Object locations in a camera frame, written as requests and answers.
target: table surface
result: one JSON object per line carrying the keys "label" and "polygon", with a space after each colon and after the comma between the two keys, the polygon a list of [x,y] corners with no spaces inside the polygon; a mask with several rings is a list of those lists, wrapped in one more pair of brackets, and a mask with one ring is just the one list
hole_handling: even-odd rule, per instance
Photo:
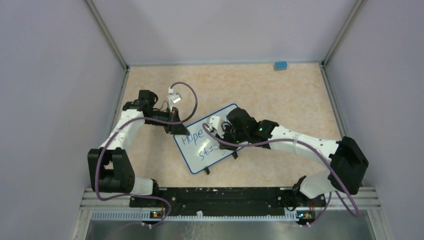
{"label": "table surface", "polygon": [[[290,64],[274,71],[272,64],[183,65],[131,67],[122,104],[138,98],[139,90],[166,99],[169,86],[186,82],[198,96],[193,123],[236,103],[257,121],[270,120],[294,131],[322,139],[340,139],[330,99],[318,63]],[[174,87],[182,101],[176,107],[181,119],[194,106],[183,85]],[[205,172],[190,173],[172,135],[163,127],[144,125],[128,156],[136,176],[155,179],[161,187],[279,187],[292,186],[303,175],[323,167],[292,153],[247,147]]]}

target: robotic arm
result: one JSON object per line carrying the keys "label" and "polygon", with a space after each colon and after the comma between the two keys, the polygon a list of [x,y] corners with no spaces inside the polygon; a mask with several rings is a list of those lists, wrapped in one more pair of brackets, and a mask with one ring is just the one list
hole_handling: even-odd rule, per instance
{"label": "robotic arm", "polygon": [[[358,193],[368,167],[368,160],[352,138],[344,136],[341,141],[336,141],[304,135],[280,126],[274,121],[257,122],[246,110],[239,107],[232,110],[227,119],[228,122],[219,116],[212,116],[208,119],[209,129],[218,138],[220,149],[235,152],[238,148],[235,145],[238,143],[268,142],[257,147],[292,152],[327,167],[312,149],[304,145],[307,144],[325,158],[351,195]],[[277,141],[277,139],[287,139],[288,141]],[[329,169],[312,176],[303,176],[293,186],[295,195],[300,192],[309,199],[333,191],[345,192]]]}
{"label": "robotic arm", "polygon": [[[88,168],[90,173],[91,187],[95,191],[96,167],[100,153],[106,143],[113,137],[113,141],[107,146],[101,160],[98,174],[98,189],[103,193],[125,193],[137,195],[151,195],[155,187],[158,186],[155,180],[149,178],[136,177],[127,150],[144,124],[162,126],[167,134],[189,135],[190,132],[182,124],[167,124],[162,122],[181,122],[178,109],[173,104],[181,99],[178,93],[168,96],[168,108],[166,111],[154,108],[158,101],[158,96],[149,90],[140,90],[138,99],[127,102],[123,108],[121,117],[116,128],[109,135],[107,140],[99,147],[88,152]],[[145,118],[133,121],[123,128],[128,121],[136,118]],[[106,169],[105,166],[113,163],[113,169]]]}

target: whiteboard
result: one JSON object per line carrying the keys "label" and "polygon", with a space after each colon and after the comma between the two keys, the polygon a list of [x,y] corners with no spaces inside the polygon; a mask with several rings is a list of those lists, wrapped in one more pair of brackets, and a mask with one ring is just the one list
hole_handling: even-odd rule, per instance
{"label": "whiteboard", "polygon": [[174,135],[176,145],[192,174],[198,174],[205,168],[231,156],[233,151],[221,150],[219,143],[212,139],[203,129],[202,124],[206,123],[210,116],[219,116],[227,121],[227,115],[231,110],[238,108],[237,104],[230,104],[221,110],[211,113],[204,118],[193,122],[187,126],[190,135]]}

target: wooden table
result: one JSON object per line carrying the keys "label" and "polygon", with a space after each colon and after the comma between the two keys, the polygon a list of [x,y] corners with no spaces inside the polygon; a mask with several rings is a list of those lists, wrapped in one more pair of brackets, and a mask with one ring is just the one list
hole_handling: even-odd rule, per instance
{"label": "wooden table", "polygon": [[[272,64],[188,65],[131,67],[123,104],[137,99],[141,89],[159,96],[157,108],[174,82],[190,84],[198,96],[197,112],[186,125],[236,103],[257,121],[271,120],[294,131],[322,139],[340,139],[340,133],[317,63],[290,64],[274,71]],[[181,119],[194,106],[183,85],[175,86],[183,100],[177,103]],[[323,169],[292,153],[247,147],[239,158],[228,157],[205,172],[191,174],[172,135],[163,127],[144,125],[129,159],[138,177],[158,181],[161,187],[277,187],[292,186],[303,175]]]}

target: gray floor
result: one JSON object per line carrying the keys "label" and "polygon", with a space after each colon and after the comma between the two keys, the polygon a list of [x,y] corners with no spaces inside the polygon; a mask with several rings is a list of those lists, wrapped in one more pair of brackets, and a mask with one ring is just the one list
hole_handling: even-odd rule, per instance
{"label": "gray floor", "polygon": [[[103,240],[127,221],[92,221],[86,240]],[[366,212],[354,218],[328,211],[311,228],[288,222],[170,221],[150,230],[139,224],[116,232],[110,240],[374,240]]]}

